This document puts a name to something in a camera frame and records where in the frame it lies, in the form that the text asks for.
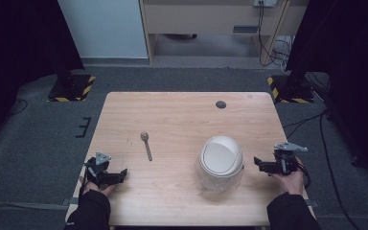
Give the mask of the person's right hand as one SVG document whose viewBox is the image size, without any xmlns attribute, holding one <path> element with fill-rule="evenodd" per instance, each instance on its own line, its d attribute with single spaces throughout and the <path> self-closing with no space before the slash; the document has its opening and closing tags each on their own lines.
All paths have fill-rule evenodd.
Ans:
<svg viewBox="0 0 368 230">
<path fill-rule="evenodd" d="M 300 169 L 289 175 L 270 173 L 269 176 L 279 184 L 282 193 L 299 196 L 303 194 L 304 173 Z"/>
</svg>

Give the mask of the clear bin with white lid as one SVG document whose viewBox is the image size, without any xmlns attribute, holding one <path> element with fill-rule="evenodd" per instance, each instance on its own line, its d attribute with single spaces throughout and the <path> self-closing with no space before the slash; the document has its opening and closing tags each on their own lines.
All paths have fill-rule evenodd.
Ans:
<svg viewBox="0 0 368 230">
<path fill-rule="evenodd" d="M 232 190 L 239 186 L 243 169 L 241 145 L 229 136 L 211 137 L 195 163 L 198 188 L 209 193 Z"/>
</svg>

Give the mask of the black curtain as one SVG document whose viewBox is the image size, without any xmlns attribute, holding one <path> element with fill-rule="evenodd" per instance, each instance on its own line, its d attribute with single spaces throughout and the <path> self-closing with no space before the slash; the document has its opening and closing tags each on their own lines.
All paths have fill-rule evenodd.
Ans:
<svg viewBox="0 0 368 230">
<path fill-rule="evenodd" d="M 0 0 L 0 126 L 25 83 L 83 67 L 58 0 Z"/>
<path fill-rule="evenodd" d="M 328 102 L 368 164 L 368 0 L 309 0 L 287 68 L 328 74 Z"/>
</svg>

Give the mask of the black stand base striped edge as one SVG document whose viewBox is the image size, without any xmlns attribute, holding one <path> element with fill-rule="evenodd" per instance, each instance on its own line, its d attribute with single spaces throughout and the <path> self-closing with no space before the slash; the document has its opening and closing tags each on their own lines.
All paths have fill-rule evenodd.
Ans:
<svg viewBox="0 0 368 230">
<path fill-rule="evenodd" d="M 311 88 L 302 80 L 293 80 L 287 75 L 273 75 L 267 78 L 274 102 L 299 103 L 313 102 Z"/>
<path fill-rule="evenodd" d="M 91 75 L 73 75 L 70 84 L 57 80 L 48 94 L 49 102 L 84 101 L 91 90 L 95 77 Z"/>
</svg>

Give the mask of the person's left hand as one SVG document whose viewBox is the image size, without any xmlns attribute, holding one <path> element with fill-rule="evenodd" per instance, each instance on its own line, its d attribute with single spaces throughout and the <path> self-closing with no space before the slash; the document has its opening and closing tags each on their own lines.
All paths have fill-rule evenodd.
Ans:
<svg viewBox="0 0 368 230">
<path fill-rule="evenodd" d="M 84 178 L 80 177 L 79 181 L 83 187 L 82 189 L 82 193 L 86 194 L 90 191 L 95 191 L 95 192 L 100 192 L 101 194 L 105 195 L 105 196 L 110 196 L 111 193 L 115 190 L 115 186 L 114 185 L 109 185 L 107 187 L 98 187 L 95 183 L 92 183 L 90 181 L 88 182 L 84 182 Z"/>
</svg>

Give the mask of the metal spoon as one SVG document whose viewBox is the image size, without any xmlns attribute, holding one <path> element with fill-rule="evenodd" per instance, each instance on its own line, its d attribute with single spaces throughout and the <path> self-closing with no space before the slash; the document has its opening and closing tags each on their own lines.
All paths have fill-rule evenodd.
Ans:
<svg viewBox="0 0 368 230">
<path fill-rule="evenodd" d="M 150 146 L 149 146 L 149 135 L 144 131 L 141 133 L 141 139 L 145 143 L 145 148 L 147 151 L 148 159 L 149 161 L 151 161 L 152 155 L 151 155 Z"/>
</svg>

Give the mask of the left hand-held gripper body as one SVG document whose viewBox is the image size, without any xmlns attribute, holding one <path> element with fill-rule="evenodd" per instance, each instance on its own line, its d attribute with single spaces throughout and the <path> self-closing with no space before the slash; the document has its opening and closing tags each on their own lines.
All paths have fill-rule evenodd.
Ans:
<svg viewBox="0 0 368 230">
<path fill-rule="evenodd" d="M 92 182 L 98 187 L 109 186 L 110 182 L 107 175 L 107 169 L 111 157 L 101 152 L 97 152 L 95 157 L 91 157 L 85 164 L 83 184 Z"/>
</svg>

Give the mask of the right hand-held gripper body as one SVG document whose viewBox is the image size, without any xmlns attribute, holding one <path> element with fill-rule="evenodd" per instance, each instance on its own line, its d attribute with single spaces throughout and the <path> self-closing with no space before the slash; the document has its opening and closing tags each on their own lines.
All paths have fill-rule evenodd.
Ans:
<svg viewBox="0 0 368 230">
<path fill-rule="evenodd" d="M 305 147 L 290 142 L 276 144 L 274 146 L 274 156 L 276 163 L 279 165 L 279 173 L 289 175 L 296 172 L 301 167 L 301 164 L 297 161 L 295 153 L 306 152 L 307 150 Z"/>
</svg>

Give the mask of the white power strip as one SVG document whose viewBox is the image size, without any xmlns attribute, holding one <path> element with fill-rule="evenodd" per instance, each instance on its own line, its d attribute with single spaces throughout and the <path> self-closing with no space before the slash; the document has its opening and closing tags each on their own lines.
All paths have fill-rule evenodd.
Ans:
<svg viewBox="0 0 368 230">
<path fill-rule="evenodd" d="M 267 8 L 274 8 L 277 4 L 277 0 L 254 0 L 253 6 L 254 7 L 267 7 Z"/>
</svg>

